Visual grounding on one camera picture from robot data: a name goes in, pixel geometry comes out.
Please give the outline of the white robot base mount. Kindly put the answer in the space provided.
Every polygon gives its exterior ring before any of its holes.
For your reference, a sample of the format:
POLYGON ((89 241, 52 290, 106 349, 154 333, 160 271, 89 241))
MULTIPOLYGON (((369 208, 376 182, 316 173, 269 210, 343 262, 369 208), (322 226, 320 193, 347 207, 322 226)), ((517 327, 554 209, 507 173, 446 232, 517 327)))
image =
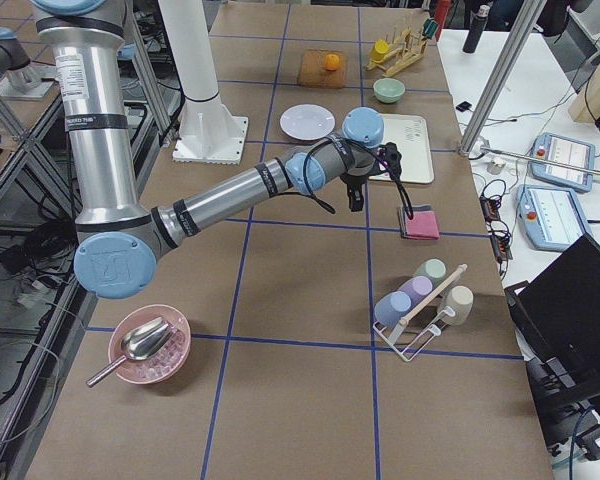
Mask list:
POLYGON ((159 8, 185 97, 173 159, 238 164, 249 120, 221 100, 203 4, 161 1, 159 8))

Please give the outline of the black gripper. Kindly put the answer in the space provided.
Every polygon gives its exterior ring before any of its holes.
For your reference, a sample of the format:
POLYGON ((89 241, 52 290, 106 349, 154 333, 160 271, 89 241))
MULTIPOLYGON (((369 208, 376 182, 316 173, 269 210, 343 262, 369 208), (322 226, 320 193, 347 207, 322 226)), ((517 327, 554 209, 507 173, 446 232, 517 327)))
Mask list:
POLYGON ((340 175, 340 180, 346 185, 348 205, 350 210, 362 210, 364 207, 363 187, 368 179, 367 174, 354 175, 346 172, 340 175))

